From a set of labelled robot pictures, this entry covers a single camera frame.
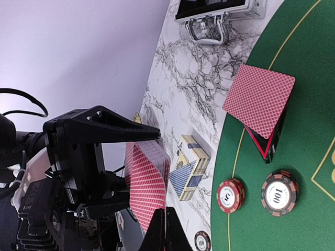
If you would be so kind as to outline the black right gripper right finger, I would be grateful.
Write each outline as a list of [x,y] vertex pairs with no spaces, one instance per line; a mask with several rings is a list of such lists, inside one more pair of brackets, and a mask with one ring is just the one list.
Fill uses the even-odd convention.
[[166,250],[192,251],[192,247],[173,207],[166,208]]

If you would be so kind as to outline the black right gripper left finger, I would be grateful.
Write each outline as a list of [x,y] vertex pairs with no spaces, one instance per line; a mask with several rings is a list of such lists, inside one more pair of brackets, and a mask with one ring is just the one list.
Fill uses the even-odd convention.
[[165,211],[156,209],[138,251],[165,250]]

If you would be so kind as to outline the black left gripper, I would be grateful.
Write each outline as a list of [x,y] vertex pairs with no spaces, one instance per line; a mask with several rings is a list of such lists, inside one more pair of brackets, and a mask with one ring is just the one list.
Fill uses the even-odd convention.
[[75,109],[43,125],[53,173],[61,180],[69,210],[108,217],[129,207],[123,177],[105,169],[100,143],[156,140],[160,130],[131,121],[104,106]]

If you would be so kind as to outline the black chip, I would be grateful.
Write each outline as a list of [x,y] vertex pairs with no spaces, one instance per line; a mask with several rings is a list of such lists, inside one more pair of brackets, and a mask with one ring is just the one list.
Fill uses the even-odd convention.
[[296,178],[286,170],[276,170],[268,175],[261,189],[261,202],[272,216],[281,217],[292,212],[299,195]]
[[194,237],[194,243],[197,251],[210,251],[211,241],[209,235],[205,231],[198,231]]

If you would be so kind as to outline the red playing card deck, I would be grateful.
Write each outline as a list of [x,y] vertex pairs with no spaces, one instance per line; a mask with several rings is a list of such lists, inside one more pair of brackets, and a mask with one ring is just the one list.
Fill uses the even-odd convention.
[[146,232],[157,209],[165,209],[171,159],[156,141],[126,143],[125,180],[130,208]]

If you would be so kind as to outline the red chip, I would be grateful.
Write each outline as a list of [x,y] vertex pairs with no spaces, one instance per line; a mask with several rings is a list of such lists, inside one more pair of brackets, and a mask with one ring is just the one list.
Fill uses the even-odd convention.
[[223,181],[216,193],[216,200],[224,213],[236,212],[245,202],[246,191],[241,181],[229,178]]

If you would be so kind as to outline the dealt red-backed playing card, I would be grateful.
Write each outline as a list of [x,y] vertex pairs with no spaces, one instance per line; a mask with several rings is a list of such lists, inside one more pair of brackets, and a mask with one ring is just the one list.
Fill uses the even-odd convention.
[[223,104],[223,110],[268,139],[295,85],[295,77],[250,65],[241,65]]

